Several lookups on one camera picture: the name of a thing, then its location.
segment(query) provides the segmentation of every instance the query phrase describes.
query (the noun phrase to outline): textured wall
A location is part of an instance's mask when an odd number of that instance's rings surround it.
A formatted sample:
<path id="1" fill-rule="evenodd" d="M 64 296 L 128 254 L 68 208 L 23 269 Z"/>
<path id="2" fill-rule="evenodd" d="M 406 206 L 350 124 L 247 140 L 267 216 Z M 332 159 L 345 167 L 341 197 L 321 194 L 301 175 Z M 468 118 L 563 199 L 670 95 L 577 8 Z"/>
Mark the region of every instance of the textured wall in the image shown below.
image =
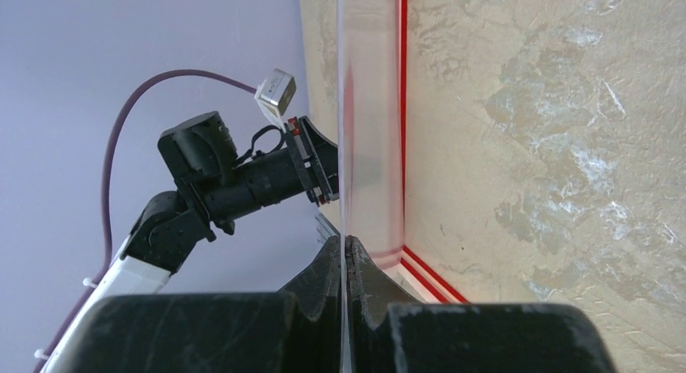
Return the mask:
<path id="1" fill-rule="evenodd" d="M 336 0 L 301 0 L 335 128 Z M 686 370 L 686 0 L 409 0 L 406 241 L 473 301 L 587 313 Z"/>

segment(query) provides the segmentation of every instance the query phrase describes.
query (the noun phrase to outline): red tape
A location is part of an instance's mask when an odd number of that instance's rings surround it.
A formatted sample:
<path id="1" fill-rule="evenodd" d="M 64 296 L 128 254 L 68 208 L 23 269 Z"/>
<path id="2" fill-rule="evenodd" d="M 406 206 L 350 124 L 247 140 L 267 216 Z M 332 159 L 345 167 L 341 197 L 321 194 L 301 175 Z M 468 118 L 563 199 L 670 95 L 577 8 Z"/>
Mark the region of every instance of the red tape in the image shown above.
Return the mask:
<path id="1" fill-rule="evenodd" d="M 408 0 L 398 0 L 398 38 L 399 38 L 399 109 L 400 109 L 400 166 L 402 168 L 402 191 L 403 191 L 403 220 L 405 219 L 404 200 L 405 200 L 405 177 L 407 176 L 407 51 L 408 51 Z M 455 299 L 461 303 L 469 303 L 469 301 L 462 296 L 453 286 L 446 282 L 438 273 L 429 267 L 415 252 L 410 250 L 407 244 L 404 245 L 404 251 L 417 264 L 422 267 L 438 284 L 448 291 Z M 404 258 L 400 259 L 400 263 L 427 289 L 432 295 L 441 303 L 449 303 L 448 299 L 443 296 L 435 286 L 433 286 L 426 278 L 412 267 Z"/>

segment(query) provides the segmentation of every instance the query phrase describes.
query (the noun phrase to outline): purple cable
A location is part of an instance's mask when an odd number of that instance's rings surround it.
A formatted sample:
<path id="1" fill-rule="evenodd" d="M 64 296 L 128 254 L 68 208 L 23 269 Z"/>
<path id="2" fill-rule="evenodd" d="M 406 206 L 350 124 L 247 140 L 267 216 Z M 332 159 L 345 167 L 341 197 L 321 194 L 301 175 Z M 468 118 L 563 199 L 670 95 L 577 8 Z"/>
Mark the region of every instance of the purple cable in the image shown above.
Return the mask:
<path id="1" fill-rule="evenodd" d="M 204 70 L 173 70 L 162 72 L 161 74 L 153 76 L 152 78 L 146 80 L 141 86 L 139 86 L 136 89 L 136 91 L 133 92 L 133 94 L 131 94 L 131 96 L 126 100 L 126 103 L 124 103 L 124 106 L 119 111 L 119 115 L 116 116 L 116 120 L 114 121 L 114 125 L 112 126 L 112 131 L 109 134 L 107 149 L 105 150 L 105 159 L 103 163 L 103 177 L 100 184 L 100 213 L 102 214 L 105 254 L 102 268 L 100 268 L 100 271 L 96 274 L 95 277 L 93 277 L 94 284 L 99 284 L 100 281 L 102 281 L 103 277 L 109 270 L 110 263 L 112 262 L 112 222 L 110 220 L 109 213 L 109 188 L 110 181 L 112 179 L 112 162 L 114 161 L 114 150 L 116 149 L 116 142 L 119 140 L 121 129 L 124 127 L 124 122 L 126 122 L 126 117 L 129 116 L 131 109 L 136 104 L 136 102 L 141 98 L 141 96 L 145 94 L 146 91 L 148 91 L 157 83 L 179 76 L 200 76 L 202 78 L 218 80 L 219 82 L 232 85 L 233 87 L 238 87 L 239 89 L 247 91 L 253 95 L 257 91 L 257 89 L 254 87 L 250 87 L 247 84 L 243 84 L 232 78 L 228 78 L 220 74 L 215 74 L 214 72 Z M 78 302 L 71 309 L 69 315 L 67 315 L 64 322 L 55 334 L 55 337 L 50 342 L 48 347 L 45 349 L 45 355 L 49 356 L 53 353 L 53 351 L 57 347 L 57 344 L 60 342 L 66 330 L 69 328 L 71 322 L 74 320 L 78 312 L 81 310 L 81 307 L 83 307 L 83 304 L 85 304 L 88 298 L 91 297 L 93 290 L 93 288 L 88 287 L 81 296 L 81 299 L 79 299 Z M 36 368 L 33 370 L 34 373 L 40 373 L 40 370 L 43 369 L 43 366 L 46 362 L 46 360 L 40 358 L 38 360 L 38 363 L 36 364 Z"/>

